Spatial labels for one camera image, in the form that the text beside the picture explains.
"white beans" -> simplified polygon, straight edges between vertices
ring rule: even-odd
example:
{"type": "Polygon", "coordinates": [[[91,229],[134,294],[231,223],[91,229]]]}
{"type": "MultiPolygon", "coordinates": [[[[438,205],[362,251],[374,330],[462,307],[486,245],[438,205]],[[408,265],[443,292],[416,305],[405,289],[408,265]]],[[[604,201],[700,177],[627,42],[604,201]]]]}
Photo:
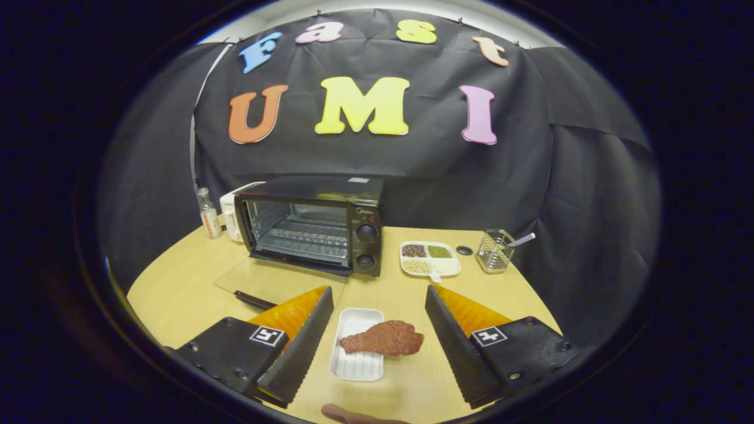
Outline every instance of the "white beans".
{"type": "Polygon", "coordinates": [[[404,260],[403,268],[408,272],[415,272],[416,274],[429,274],[431,272],[429,265],[420,260],[404,260]]]}

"pink letter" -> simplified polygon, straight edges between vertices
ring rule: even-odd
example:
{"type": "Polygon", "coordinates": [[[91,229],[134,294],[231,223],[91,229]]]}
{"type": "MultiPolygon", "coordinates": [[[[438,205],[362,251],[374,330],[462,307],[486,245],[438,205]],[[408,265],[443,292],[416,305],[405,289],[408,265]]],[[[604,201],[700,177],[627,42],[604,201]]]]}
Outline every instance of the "pink letter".
{"type": "Polygon", "coordinates": [[[343,24],[340,22],[318,23],[308,27],[306,32],[296,37],[296,42],[304,45],[314,41],[320,43],[335,41],[340,38],[341,29],[343,29],[343,24]]]}
{"type": "Polygon", "coordinates": [[[495,99],[495,95],[484,88],[473,85],[458,87],[466,94],[468,105],[468,125],[461,132],[466,141],[492,145],[498,142],[498,138],[492,132],[492,113],[489,104],[495,99]]]}

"green beans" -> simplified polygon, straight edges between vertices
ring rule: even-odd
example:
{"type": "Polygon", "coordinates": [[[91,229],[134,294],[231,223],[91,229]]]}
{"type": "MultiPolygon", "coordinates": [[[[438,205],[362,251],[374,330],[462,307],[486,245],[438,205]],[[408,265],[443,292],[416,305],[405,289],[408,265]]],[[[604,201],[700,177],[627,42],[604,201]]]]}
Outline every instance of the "green beans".
{"type": "Polygon", "coordinates": [[[452,258],[453,255],[448,252],[447,249],[440,246],[427,246],[427,250],[429,250],[429,256],[430,257],[444,257],[444,258],[452,258]]]}

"yellow letter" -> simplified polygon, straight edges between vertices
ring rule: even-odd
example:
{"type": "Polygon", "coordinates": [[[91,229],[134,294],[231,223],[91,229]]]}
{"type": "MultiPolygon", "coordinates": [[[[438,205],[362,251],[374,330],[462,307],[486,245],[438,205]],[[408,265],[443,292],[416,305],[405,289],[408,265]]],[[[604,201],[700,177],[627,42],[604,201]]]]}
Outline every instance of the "yellow letter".
{"type": "Polygon", "coordinates": [[[403,41],[411,41],[426,45],[430,45],[437,41],[437,35],[433,32],[434,25],[429,22],[406,19],[401,20],[398,23],[398,28],[400,29],[395,32],[395,35],[403,41]]]}
{"type": "Polygon", "coordinates": [[[361,131],[372,111],[375,118],[369,123],[369,131],[374,134],[401,136],[409,132],[409,126],[403,122],[403,92],[409,87],[408,80],[380,78],[366,96],[347,76],[324,79],[322,87],[327,89],[327,97],[322,122],[314,126],[317,134],[343,132],[345,124],[340,121],[340,109],[354,132],[361,131]]]}

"orange letter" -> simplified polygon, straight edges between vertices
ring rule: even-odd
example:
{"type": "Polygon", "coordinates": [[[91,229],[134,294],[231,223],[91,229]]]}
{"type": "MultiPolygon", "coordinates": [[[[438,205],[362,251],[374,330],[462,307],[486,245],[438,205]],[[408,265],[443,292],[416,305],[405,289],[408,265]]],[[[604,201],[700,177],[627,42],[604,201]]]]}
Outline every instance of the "orange letter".
{"type": "Polygon", "coordinates": [[[231,140],[238,144],[256,143],[267,137],[277,121],[277,107],[280,105],[280,96],[288,90],[285,84],[267,87],[262,96],[265,97],[265,111],[262,113],[262,122],[254,128],[246,125],[249,114],[249,103],[254,100],[256,93],[245,93],[233,97],[231,100],[231,121],[228,124],[228,135],[231,140]]]}
{"type": "Polygon", "coordinates": [[[510,65],[507,59],[503,59],[498,54],[498,51],[505,51],[505,49],[495,44],[493,40],[487,37],[471,37],[471,39],[479,43],[479,47],[482,49],[482,54],[487,60],[492,63],[497,63],[500,66],[510,65]]]}

